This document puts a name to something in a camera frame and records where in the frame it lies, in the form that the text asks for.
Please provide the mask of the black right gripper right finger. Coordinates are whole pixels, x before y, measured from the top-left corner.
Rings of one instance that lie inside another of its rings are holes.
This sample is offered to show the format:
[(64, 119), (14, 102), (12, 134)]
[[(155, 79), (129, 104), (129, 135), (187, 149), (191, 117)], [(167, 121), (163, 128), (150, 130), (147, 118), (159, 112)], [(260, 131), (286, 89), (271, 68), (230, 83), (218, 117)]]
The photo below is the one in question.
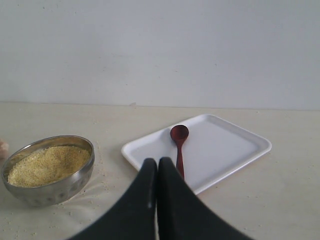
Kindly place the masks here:
[(250, 240), (211, 211), (188, 187), (169, 157), (158, 163), (157, 223), (161, 240)]

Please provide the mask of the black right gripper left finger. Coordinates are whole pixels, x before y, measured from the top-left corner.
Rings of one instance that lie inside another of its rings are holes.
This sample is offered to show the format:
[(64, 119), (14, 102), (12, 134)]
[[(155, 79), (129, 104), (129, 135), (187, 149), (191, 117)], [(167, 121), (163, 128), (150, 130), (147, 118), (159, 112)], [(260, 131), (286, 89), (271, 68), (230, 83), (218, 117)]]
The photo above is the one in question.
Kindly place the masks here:
[(152, 158), (143, 161), (137, 176), (121, 198), (72, 240), (156, 239), (156, 183), (158, 167)]

